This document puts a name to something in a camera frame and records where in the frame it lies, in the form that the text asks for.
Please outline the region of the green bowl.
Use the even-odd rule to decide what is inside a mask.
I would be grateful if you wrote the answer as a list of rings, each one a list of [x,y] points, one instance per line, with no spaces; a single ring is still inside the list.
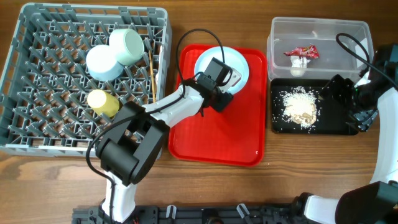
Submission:
[[[109,46],[116,60],[125,66],[133,65],[144,55],[144,43],[133,29],[115,29],[109,36]]]

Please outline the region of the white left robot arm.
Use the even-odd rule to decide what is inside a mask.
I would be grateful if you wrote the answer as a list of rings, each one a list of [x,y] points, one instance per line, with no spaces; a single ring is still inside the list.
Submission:
[[[111,126],[97,135],[95,153],[109,190],[101,205],[106,223],[124,223],[136,204],[136,185],[147,175],[169,135],[182,120],[207,107],[223,111],[232,101],[228,90],[241,74],[217,58],[203,72],[183,79],[177,90],[144,106],[126,103]]]

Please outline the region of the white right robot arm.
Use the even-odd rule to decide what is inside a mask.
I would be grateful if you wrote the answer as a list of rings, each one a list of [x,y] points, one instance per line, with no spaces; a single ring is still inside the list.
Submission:
[[[376,168],[368,185],[339,199],[307,197],[303,216],[315,223],[397,223],[397,44],[383,45],[369,66],[368,83],[354,86],[334,76],[321,92],[346,111],[377,110]]]

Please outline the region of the wooden chopstick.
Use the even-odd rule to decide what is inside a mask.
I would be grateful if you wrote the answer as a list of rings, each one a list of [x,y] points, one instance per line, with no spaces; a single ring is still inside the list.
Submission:
[[[150,66],[150,79],[151,79],[151,87],[152,87],[152,99],[153,103],[156,102],[156,85],[155,85],[155,77],[154,77],[154,68],[153,68],[153,59],[152,59],[152,51],[149,51],[149,66]]]

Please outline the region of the light blue bowl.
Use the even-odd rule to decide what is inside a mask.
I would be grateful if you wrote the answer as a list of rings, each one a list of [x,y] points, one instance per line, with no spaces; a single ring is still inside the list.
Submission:
[[[108,45],[97,45],[91,48],[86,56],[88,73],[95,80],[106,82],[121,76],[124,66],[117,60]]]

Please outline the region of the yellow plastic cup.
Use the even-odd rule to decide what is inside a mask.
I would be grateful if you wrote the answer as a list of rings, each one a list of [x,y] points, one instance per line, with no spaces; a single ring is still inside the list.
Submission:
[[[110,118],[120,109],[118,99],[103,90],[91,91],[87,96],[87,103],[96,114],[105,114]]]

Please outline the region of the light blue round plate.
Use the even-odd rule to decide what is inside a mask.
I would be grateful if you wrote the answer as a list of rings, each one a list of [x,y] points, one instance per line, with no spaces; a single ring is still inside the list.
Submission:
[[[228,89],[228,92],[234,95],[242,90],[246,85],[249,78],[249,67],[246,59],[237,50],[232,49],[231,47],[223,47],[223,51],[225,56],[225,64],[231,67],[234,72],[241,74],[241,79]],[[194,74],[198,72],[204,72],[213,57],[222,61],[220,47],[212,47],[204,51],[199,56],[195,63]]]

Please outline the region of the red snack wrapper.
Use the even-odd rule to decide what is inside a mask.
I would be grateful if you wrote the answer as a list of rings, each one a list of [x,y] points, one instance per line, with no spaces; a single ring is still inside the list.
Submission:
[[[298,56],[298,57],[308,57],[312,59],[316,59],[320,56],[317,48],[314,45],[310,45],[308,47],[296,47],[289,52],[284,52],[285,56]]]

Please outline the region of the white plastic fork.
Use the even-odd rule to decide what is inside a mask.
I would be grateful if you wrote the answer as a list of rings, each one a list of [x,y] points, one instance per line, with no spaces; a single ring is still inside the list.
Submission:
[[[163,46],[161,45],[160,47],[158,47],[158,50],[159,50],[159,55],[161,55],[162,53],[163,53]],[[160,67],[160,65],[158,66],[158,72],[156,73],[156,75],[155,75],[155,84],[158,86],[158,85],[160,85],[159,83],[160,83],[160,71],[161,71],[161,67]]]

